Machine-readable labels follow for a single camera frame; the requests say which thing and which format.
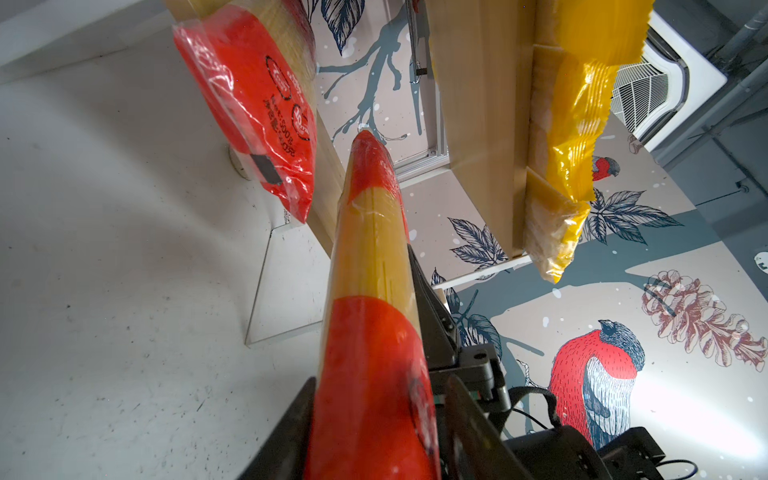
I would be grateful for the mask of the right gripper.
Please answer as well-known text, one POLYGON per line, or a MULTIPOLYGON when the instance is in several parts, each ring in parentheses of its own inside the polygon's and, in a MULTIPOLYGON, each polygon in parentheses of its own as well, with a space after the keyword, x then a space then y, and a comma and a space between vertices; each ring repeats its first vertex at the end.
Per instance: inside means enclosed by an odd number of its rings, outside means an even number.
POLYGON ((488 342, 461 344, 458 323, 429 284, 412 249, 408 255, 432 388, 428 398, 438 410, 442 409, 447 399, 447 381, 456 376, 491 424, 501 431, 510 414, 510 398, 494 347, 488 342))

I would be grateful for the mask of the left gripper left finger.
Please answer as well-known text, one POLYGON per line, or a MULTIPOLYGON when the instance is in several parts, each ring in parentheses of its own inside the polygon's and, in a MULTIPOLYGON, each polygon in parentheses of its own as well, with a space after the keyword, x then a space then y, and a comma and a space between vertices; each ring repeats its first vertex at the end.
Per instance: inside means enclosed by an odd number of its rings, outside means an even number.
POLYGON ((303 478, 316 385, 315 377, 303 384, 239 480, 303 478))

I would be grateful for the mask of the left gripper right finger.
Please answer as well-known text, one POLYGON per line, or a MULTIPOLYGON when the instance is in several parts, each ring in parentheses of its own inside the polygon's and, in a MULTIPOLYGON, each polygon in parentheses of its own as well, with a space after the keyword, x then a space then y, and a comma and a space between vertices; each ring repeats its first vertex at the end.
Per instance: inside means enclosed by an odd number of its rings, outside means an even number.
POLYGON ((448 479, 532 479, 455 375, 444 408, 448 479))

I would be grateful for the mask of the red spaghetti box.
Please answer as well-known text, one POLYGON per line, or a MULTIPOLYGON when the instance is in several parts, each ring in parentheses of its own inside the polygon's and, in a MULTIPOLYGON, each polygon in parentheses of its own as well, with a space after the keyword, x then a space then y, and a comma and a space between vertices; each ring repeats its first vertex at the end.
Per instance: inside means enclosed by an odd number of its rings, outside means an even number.
POLYGON ((315 41, 300 1, 191 1, 173 40, 231 147, 307 221, 317 152, 315 41))
POLYGON ((308 479, 436 479, 433 392, 401 190, 386 147, 355 137, 338 203, 308 479))

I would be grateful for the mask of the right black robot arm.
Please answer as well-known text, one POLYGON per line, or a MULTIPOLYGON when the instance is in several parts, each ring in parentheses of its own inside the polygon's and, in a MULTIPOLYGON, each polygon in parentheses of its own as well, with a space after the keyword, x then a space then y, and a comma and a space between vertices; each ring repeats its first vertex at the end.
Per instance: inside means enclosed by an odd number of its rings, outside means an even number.
POLYGON ((555 396, 536 386, 507 387, 490 343, 464 346, 459 325, 409 257, 436 408, 440 471, 445 479, 659 479, 669 465, 643 427, 633 427, 600 449, 562 424, 555 396), (540 395, 550 424, 509 440, 501 437, 517 403, 540 395))

